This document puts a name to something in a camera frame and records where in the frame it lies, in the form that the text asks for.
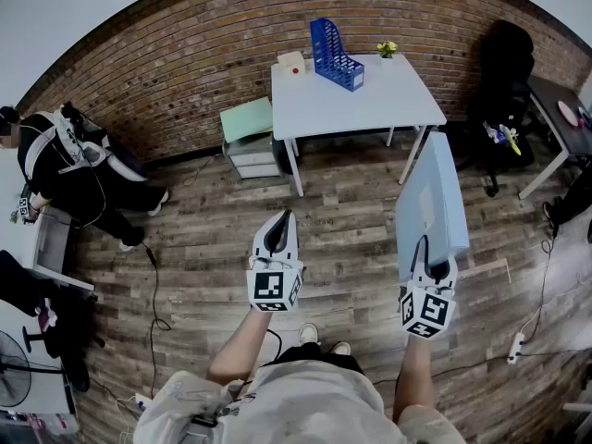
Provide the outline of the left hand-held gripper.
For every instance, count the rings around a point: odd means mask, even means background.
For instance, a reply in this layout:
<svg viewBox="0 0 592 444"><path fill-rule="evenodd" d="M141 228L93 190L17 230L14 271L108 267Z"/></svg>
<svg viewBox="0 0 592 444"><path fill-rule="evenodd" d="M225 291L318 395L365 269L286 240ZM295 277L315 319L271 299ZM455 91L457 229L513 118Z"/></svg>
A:
<svg viewBox="0 0 592 444"><path fill-rule="evenodd" d="M298 304L304 265L298 259L296 215L284 210L257 231L247 271L252 308L261 312L287 312Z"/></svg>

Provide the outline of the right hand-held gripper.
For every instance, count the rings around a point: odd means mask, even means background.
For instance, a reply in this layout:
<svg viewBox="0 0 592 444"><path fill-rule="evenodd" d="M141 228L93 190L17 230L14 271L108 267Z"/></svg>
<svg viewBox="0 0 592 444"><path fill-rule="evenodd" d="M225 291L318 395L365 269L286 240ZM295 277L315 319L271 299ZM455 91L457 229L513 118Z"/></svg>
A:
<svg viewBox="0 0 592 444"><path fill-rule="evenodd" d="M458 266L454 257L431 267L427 262L429 243L426 235L417 242L413 275L406 285L401 304L401 327L420 339L433 339L444 332L452 319L456 301L454 288Z"/></svg>

